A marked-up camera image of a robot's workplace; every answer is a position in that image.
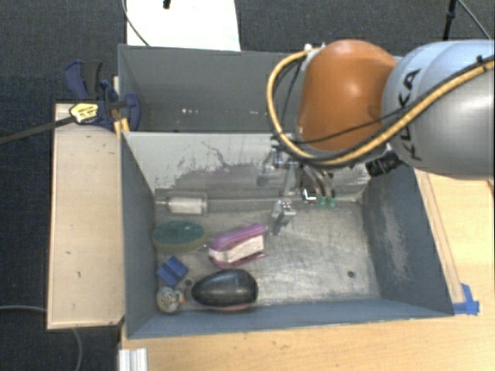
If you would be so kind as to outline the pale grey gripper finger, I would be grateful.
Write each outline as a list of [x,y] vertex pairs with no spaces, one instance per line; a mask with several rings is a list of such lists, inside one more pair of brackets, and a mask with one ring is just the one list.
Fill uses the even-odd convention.
[[279,199],[275,202],[270,213],[270,234],[277,236],[282,226],[282,220],[284,217],[284,208],[282,201]]
[[281,202],[281,225],[287,226],[290,220],[296,216],[296,211],[293,209],[291,200],[283,200]]

